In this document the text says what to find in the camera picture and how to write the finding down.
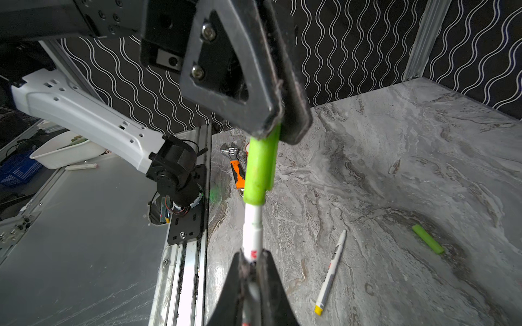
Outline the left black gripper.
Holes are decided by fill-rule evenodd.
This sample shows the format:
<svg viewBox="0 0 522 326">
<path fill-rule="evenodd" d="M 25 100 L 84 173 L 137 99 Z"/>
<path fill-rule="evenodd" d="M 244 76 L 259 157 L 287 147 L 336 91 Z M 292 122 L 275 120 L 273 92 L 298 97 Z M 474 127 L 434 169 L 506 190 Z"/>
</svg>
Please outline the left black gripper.
<svg viewBox="0 0 522 326">
<path fill-rule="evenodd" d="M 251 136 L 263 139 L 281 122 L 257 1 L 145 1 L 139 59 L 143 66 L 181 72 L 187 99 Z"/>
</svg>

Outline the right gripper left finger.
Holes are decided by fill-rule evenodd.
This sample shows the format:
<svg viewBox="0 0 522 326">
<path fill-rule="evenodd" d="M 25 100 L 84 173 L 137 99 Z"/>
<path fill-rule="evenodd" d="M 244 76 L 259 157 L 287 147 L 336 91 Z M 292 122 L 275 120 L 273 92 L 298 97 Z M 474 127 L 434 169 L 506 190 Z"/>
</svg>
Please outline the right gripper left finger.
<svg viewBox="0 0 522 326">
<path fill-rule="evenodd" d="M 208 326 L 240 326 L 243 323 L 243 304 L 246 299 L 249 263 L 242 251 L 232 258 L 226 280 Z"/>
</svg>

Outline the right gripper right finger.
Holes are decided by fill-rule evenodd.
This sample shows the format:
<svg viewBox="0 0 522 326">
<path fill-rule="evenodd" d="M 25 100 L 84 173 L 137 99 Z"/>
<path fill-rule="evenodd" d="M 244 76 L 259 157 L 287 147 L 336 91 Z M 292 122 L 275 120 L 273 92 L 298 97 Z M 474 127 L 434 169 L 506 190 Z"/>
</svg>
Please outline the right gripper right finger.
<svg viewBox="0 0 522 326">
<path fill-rule="evenodd" d="M 261 325 L 299 326 L 270 251 L 263 250 L 256 265 L 260 288 Z"/>
</svg>

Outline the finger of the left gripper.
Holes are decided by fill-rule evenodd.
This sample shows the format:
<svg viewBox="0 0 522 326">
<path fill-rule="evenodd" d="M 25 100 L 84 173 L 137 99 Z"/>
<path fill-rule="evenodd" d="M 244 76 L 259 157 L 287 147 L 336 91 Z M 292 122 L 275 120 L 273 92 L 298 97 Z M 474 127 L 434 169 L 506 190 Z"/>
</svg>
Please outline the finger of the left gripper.
<svg viewBox="0 0 522 326">
<path fill-rule="evenodd" d="M 263 1 L 260 10 L 284 104 L 280 140 L 296 145 L 301 142 L 313 122 L 303 75 L 298 68 L 296 26 L 290 13 L 274 1 Z"/>
</svg>

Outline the green pen cap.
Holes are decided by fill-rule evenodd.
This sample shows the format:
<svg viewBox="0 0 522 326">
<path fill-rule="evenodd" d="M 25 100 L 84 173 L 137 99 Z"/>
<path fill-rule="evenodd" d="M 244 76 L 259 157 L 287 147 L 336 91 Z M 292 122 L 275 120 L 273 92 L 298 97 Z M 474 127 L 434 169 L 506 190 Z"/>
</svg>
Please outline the green pen cap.
<svg viewBox="0 0 522 326">
<path fill-rule="evenodd" d="M 421 225 L 415 224 L 411 229 L 435 254 L 444 254 L 445 249 Z"/>
<path fill-rule="evenodd" d="M 243 195 L 249 205 L 264 205 L 266 193 L 273 189 L 280 132 L 278 125 L 265 139 L 250 138 Z"/>
</svg>

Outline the white pen yellow end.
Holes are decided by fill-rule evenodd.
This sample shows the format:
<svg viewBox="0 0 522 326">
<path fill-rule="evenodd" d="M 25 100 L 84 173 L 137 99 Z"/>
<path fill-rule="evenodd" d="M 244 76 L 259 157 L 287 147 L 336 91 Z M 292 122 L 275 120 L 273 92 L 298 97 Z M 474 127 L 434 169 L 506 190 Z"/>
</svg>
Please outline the white pen yellow end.
<svg viewBox="0 0 522 326">
<path fill-rule="evenodd" d="M 324 308 L 326 306 L 327 300 L 328 300 L 329 293 L 333 287 L 334 277 L 335 277 L 335 274 L 337 271 L 338 263 L 341 260 L 341 255 L 343 252 L 346 236 L 347 236 L 347 231 L 346 230 L 342 231 L 341 235 L 339 236 L 337 245 L 334 248 L 333 257 L 330 260 L 326 278 L 325 278 L 324 282 L 322 283 L 322 287 L 319 291 L 318 298 L 315 302 L 314 313 L 317 316 L 322 315 Z"/>
</svg>

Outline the white pen light green end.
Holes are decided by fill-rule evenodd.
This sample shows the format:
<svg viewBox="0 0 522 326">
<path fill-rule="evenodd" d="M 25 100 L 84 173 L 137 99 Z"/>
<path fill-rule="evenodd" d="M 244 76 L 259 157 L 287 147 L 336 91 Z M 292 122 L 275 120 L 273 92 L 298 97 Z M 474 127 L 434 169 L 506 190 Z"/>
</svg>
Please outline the white pen light green end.
<svg viewBox="0 0 522 326">
<path fill-rule="evenodd" d="M 262 206 L 247 204 L 243 224 L 242 250 L 249 264 L 246 301 L 243 304 L 243 325 L 260 325 L 260 289 L 256 276 L 258 256 L 262 253 Z"/>
</svg>

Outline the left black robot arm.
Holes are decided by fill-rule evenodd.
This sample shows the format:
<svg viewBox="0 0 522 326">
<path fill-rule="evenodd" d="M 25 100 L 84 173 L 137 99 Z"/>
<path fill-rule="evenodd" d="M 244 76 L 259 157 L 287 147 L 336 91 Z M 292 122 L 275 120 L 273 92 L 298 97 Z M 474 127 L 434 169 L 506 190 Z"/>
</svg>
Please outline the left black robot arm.
<svg viewBox="0 0 522 326">
<path fill-rule="evenodd" d="M 295 63 L 290 14 L 272 1 L 2 1 L 1 77 L 23 113 L 55 122 L 114 152 L 181 208 L 200 197 L 198 153 L 130 121 L 63 73 L 28 66 L 24 41 L 138 32 L 144 65 L 179 75 L 181 93 L 257 139 L 280 129 L 300 142 L 311 126 Z"/>
</svg>

